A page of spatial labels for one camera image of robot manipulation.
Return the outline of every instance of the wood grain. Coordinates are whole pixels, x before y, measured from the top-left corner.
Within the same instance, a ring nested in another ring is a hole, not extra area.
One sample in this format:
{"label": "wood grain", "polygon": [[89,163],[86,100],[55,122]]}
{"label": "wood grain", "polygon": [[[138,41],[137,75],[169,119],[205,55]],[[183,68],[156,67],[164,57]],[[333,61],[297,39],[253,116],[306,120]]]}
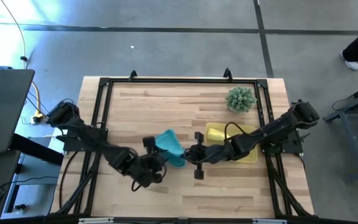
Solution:
{"label": "wood grain", "polygon": [[[84,77],[78,107],[81,118],[90,123],[100,77]],[[283,79],[268,79],[275,118],[288,109]],[[195,131],[205,132],[208,122],[235,121],[259,127],[254,107],[249,113],[234,114],[224,103],[233,84],[192,83],[115,83],[109,107],[108,141],[129,146],[140,155],[145,153],[142,138],[156,136],[166,129],[175,130],[183,147],[195,144]],[[265,110],[264,94],[261,92]],[[103,105],[99,111],[99,120]],[[61,174],[71,155],[65,156]],[[68,168],[63,186],[65,202],[78,185],[84,154],[78,153]],[[288,187],[294,196],[313,213],[305,171],[299,158],[283,155]],[[132,179],[123,177],[102,158],[93,201],[92,216],[110,217],[208,217],[272,218],[272,199],[265,159],[259,153],[254,164],[221,162],[205,164],[205,180],[193,178],[195,166],[177,169],[168,165],[161,184],[131,191]],[[83,197],[86,200],[87,190]],[[284,211],[282,193],[278,190],[280,208]],[[52,211],[58,210],[58,190]]]}

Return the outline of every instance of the green succulent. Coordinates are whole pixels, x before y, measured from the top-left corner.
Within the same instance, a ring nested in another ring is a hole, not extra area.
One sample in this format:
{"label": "green succulent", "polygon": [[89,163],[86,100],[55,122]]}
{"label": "green succulent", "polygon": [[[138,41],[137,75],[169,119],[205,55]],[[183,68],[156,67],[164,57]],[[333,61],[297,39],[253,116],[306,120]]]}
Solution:
{"label": "green succulent", "polygon": [[234,87],[226,96],[227,107],[235,113],[248,112],[255,103],[254,93],[247,87]]}

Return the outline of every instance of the teal cloth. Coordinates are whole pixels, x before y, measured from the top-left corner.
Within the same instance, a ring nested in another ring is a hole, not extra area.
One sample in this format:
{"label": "teal cloth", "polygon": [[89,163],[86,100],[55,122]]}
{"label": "teal cloth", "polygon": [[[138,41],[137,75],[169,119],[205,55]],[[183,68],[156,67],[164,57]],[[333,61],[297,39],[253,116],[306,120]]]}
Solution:
{"label": "teal cloth", "polygon": [[180,157],[184,153],[183,147],[172,129],[168,129],[157,136],[155,138],[155,145],[163,150],[167,150],[167,152],[162,153],[162,156],[167,158],[168,162],[174,167],[186,166],[185,159]]}

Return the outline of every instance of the gray floor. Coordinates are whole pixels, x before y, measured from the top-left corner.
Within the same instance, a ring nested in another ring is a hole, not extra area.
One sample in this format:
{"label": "gray floor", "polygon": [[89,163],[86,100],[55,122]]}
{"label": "gray floor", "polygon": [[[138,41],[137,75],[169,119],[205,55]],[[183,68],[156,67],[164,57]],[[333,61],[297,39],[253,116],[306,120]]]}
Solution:
{"label": "gray floor", "polygon": [[[13,2],[6,0],[23,24],[258,28],[253,0]],[[259,3],[266,29],[358,30],[358,0]],[[1,3],[0,22],[12,22]],[[36,71],[34,81],[49,109],[64,98],[76,101],[85,75],[129,75],[135,69],[139,75],[220,77],[229,67],[235,77],[267,77],[259,34],[25,31],[24,35],[29,68]],[[269,34],[267,49],[273,75],[284,78],[291,101],[310,101],[324,116],[332,111],[334,101],[358,90],[358,72],[346,68],[338,56],[356,37]],[[0,27],[0,65],[20,68],[21,54],[21,39],[15,27]],[[32,105],[26,104],[24,122],[29,122],[33,113]],[[17,132],[43,136],[52,130],[43,125],[19,124]],[[343,175],[354,168],[340,123],[327,125],[321,121],[310,132],[304,150],[315,213],[324,218],[358,221],[358,182],[342,181]]]}

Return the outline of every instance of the white sneaker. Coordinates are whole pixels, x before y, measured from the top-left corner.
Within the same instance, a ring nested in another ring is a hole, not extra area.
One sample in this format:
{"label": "white sneaker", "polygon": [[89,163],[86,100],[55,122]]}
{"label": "white sneaker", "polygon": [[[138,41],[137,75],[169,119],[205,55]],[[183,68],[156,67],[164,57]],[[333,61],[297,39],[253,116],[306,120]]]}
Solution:
{"label": "white sneaker", "polygon": [[345,61],[345,65],[350,68],[353,71],[357,71],[358,70],[358,62],[348,62],[347,60],[345,60],[345,58],[343,57],[342,54],[343,51],[341,51],[340,56],[343,59],[343,61]]}

